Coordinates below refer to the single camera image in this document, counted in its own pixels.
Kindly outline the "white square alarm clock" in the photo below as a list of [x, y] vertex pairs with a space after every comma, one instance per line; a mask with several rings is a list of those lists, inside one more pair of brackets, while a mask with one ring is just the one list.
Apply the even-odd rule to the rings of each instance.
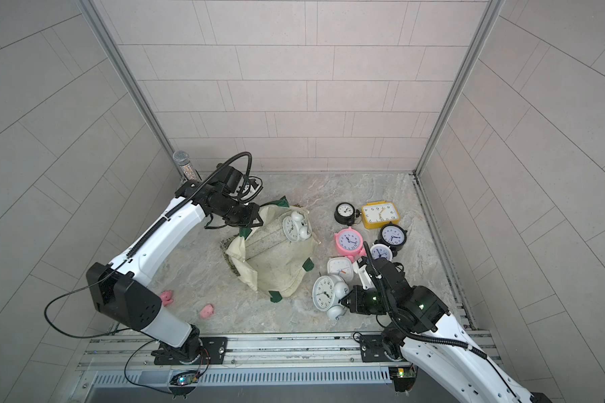
[[355, 277], [353, 263], [347, 257], [335, 257], [328, 260], [327, 274], [340, 277], [346, 284], [351, 283]]

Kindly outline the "small white alarm clock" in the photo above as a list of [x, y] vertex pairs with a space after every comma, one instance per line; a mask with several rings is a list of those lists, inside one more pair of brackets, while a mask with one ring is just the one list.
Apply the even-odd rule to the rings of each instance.
[[393, 261], [394, 254], [392, 250], [382, 243], [375, 243], [373, 246], [371, 246], [370, 251], [374, 260], [385, 259], [388, 261]]

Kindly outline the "white twin-bell alarm clock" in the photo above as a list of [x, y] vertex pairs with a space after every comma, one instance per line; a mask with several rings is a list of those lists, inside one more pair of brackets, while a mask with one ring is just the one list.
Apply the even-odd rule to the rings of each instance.
[[311, 237], [306, 218], [302, 213], [296, 211], [283, 216], [282, 231], [290, 242], [304, 241]]

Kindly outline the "pink alarm clock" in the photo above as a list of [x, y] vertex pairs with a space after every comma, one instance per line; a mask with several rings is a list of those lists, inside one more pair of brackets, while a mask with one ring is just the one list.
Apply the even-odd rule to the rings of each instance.
[[334, 235], [336, 250], [340, 256], [355, 262], [362, 256], [366, 256], [364, 239], [355, 229], [348, 227]]

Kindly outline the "beige canvas tote bag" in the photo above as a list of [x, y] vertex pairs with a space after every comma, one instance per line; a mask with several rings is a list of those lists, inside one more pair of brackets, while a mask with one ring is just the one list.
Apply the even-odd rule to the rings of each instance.
[[[294, 211], [306, 218], [311, 231], [307, 240], [290, 242], [282, 231], [283, 216]], [[290, 204], [285, 196], [262, 205], [260, 215], [264, 225], [242, 228], [225, 247], [225, 257], [241, 282], [278, 303], [291, 297], [314, 269], [320, 241], [309, 223], [309, 211]]]

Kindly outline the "black and white alarm clock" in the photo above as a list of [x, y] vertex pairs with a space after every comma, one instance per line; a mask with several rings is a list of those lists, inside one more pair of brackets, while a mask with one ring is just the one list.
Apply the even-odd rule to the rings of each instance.
[[386, 245], [396, 255], [408, 240], [408, 231], [396, 225], [388, 223], [381, 227], [378, 243]]

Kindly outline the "yellow square alarm clock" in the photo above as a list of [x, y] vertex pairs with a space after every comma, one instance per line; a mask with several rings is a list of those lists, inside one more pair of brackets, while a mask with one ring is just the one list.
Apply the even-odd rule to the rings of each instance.
[[361, 208], [361, 217], [366, 229], [382, 228], [388, 223], [398, 224], [400, 214], [392, 202], [377, 201]]

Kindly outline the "black twin-bell alarm clock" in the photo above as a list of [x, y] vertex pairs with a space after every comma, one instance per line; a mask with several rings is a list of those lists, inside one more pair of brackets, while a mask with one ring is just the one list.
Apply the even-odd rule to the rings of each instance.
[[347, 227], [354, 225], [360, 216], [361, 211], [346, 201], [339, 203], [334, 210], [334, 220]]

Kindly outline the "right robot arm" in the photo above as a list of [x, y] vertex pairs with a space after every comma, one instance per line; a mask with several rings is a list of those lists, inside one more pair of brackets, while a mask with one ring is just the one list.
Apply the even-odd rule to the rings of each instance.
[[350, 312], [385, 315], [382, 345], [392, 359], [418, 366], [460, 402], [547, 402], [512, 379], [468, 335], [429, 288], [410, 285], [397, 264], [357, 260], [361, 283], [341, 300]]

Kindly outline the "right controller board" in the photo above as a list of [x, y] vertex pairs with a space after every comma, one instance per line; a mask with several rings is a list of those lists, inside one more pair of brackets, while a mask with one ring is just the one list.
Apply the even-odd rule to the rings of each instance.
[[418, 368], [414, 365], [389, 367], [388, 372], [396, 393], [410, 392], [418, 377]]

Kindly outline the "controller board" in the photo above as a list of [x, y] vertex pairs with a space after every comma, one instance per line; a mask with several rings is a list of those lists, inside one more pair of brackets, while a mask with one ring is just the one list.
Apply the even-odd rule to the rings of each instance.
[[170, 386], [175, 387], [190, 387], [195, 386], [198, 382], [200, 373], [198, 371], [186, 371], [175, 374], [169, 381]]
[[418, 377], [418, 368], [414, 365], [389, 367], [388, 372], [396, 393], [410, 392]]

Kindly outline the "pink eraser piece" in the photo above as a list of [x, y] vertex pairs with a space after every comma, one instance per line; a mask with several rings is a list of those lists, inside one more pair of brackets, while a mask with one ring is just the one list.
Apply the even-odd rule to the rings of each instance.
[[161, 292], [160, 298], [163, 307], [167, 307], [173, 304], [174, 302], [173, 292], [171, 290], [165, 290], [164, 292]]
[[214, 307], [213, 307], [212, 304], [208, 304], [208, 305], [206, 305], [205, 307], [202, 308], [202, 310], [199, 313], [199, 316], [202, 319], [207, 319], [207, 318], [212, 317], [213, 314], [214, 314]]

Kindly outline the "left controller board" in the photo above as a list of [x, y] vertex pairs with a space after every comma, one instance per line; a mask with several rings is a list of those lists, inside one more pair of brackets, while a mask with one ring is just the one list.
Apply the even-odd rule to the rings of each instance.
[[195, 386], [198, 382], [200, 373], [198, 371], [186, 371], [175, 374], [169, 381], [170, 386], [175, 387], [190, 387]]

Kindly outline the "left metal corner profile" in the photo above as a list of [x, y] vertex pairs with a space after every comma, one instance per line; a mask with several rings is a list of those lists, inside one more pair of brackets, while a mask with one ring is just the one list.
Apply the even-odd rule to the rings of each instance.
[[114, 38], [112, 37], [111, 33], [109, 33], [104, 20], [97, 11], [94, 1], [77, 0], [77, 6], [80, 8], [83, 16], [87, 20], [87, 24], [91, 28], [92, 33], [94, 33], [97, 41], [109, 58], [114, 71], [124, 84], [142, 118], [149, 126], [157, 141], [160, 143], [161, 148], [166, 152], [169, 161], [176, 169], [177, 173], [182, 176], [183, 173], [181, 172], [181, 169], [172, 158], [174, 153], [173, 147], [170, 145], [163, 128], [156, 118], [156, 115], [151, 110], [151, 105], [146, 99], [144, 93], [141, 91], [139, 83], [135, 80], [132, 71], [129, 69], [122, 53], [114, 42]]

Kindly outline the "metal corner wall profile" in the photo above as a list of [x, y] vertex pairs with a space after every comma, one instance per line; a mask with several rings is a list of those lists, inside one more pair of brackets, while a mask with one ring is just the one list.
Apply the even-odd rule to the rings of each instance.
[[499, 16], [502, 5], [502, 0], [492, 0], [488, 2], [477, 30], [472, 37], [472, 42], [470, 43], [467, 53], [465, 54], [462, 64], [457, 72], [450, 92], [448, 93], [444, 107], [442, 107], [439, 117], [435, 123], [435, 127], [431, 132], [425, 151], [421, 155], [417, 169], [414, 171], [414, 175], [416, 177], [420, 177], [426, 170], [430, 156], [433, 154], [439, 138], [445, 130], [448, 119], [455, 108], [457, 100], [460, 97], [465, 84], [467, 83], [468, 77], [470, 77], [470, 74], [472, 73], [473, 67], [479, 58], [480, 53], [482, 52], [482, 48], [484, 47], [485, 41]]

